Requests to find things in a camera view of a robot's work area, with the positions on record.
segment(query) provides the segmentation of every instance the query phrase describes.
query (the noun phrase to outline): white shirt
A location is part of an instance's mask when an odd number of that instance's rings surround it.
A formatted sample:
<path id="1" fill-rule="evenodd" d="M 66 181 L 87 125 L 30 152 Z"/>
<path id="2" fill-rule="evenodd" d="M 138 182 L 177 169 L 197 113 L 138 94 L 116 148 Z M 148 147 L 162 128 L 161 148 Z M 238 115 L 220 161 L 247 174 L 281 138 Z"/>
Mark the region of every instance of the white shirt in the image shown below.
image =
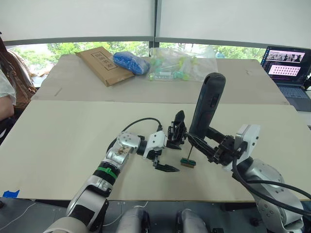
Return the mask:
<path id="1" fill-rule="evenodd" d="M 0 69 L 0 97 L 10 96 L 12 104 L 16 104 L 16 92 Z"/>

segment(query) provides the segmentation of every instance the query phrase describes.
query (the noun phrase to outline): laptop screen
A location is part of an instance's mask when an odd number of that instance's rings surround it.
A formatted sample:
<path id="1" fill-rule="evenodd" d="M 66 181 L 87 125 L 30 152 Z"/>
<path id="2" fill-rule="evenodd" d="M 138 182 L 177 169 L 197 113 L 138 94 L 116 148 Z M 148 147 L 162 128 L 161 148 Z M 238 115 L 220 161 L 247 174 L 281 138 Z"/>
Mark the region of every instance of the laptop screen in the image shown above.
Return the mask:
<path id="1" fill-rule="evenodd" d="M 269 46 L 261 66 L 275 83 L 302 85 L 310 72 L 311 50 Z"/>

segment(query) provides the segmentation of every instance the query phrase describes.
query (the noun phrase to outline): black handle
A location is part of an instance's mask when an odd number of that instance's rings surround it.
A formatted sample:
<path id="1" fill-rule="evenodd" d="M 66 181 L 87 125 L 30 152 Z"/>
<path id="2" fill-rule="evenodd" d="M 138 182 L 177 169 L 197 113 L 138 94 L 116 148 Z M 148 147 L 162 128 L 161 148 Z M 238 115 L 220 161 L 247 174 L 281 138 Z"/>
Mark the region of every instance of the black handle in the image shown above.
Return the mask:
<path id="1" fill-rule="evenodd" d="M 205 138 L 224 87 L 225 77 L 222 74 L 210 73 L 206 76 L 195 107 L 189 133 L 201 139 Z"/>

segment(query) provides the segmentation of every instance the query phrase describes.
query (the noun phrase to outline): cardboard box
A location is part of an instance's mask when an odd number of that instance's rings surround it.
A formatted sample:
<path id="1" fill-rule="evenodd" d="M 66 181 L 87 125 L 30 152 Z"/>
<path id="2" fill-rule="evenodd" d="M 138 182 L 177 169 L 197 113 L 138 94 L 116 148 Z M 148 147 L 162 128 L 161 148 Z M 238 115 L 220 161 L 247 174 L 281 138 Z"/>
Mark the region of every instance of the cardboard box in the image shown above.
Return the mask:
<path id="1" fill-rule="evenodd" d="M 76 52 L 76 55 L 82 58 L 106 86 L 111 86 L 134 76 L 131 71 L 114 64 L 110 60 L 112 54 L 103 47 Z"/>

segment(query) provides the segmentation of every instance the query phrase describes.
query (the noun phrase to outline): laptop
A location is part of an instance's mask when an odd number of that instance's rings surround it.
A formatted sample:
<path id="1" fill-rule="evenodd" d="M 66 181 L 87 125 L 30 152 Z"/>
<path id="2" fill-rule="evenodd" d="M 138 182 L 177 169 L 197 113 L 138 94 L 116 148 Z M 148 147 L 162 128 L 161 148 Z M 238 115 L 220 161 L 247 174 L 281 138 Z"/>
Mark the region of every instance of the laptop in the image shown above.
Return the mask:
<path id="1" fill-rule="evenodd" d="M 301 88 L 311 71 L 311 50 L 269 46 L 261 66 L 297 111 L 311 112 L 311 99 Z"/>

